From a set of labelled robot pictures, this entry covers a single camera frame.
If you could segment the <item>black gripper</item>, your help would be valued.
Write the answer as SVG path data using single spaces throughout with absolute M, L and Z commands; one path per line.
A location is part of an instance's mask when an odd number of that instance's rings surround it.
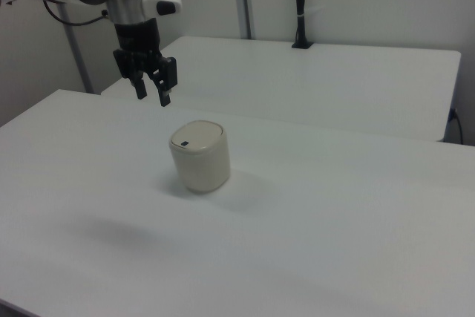
M 162 107 L 171 103 L 170 89 L 177 85 L 177 62 L 160 52 L 156 19 L 138 24 L 115 24 L 119 49 L 113 52 L 123 78 L 129 79 L 138 99 L 147 97 L 143 74 L 148 74 L 158 91 Z

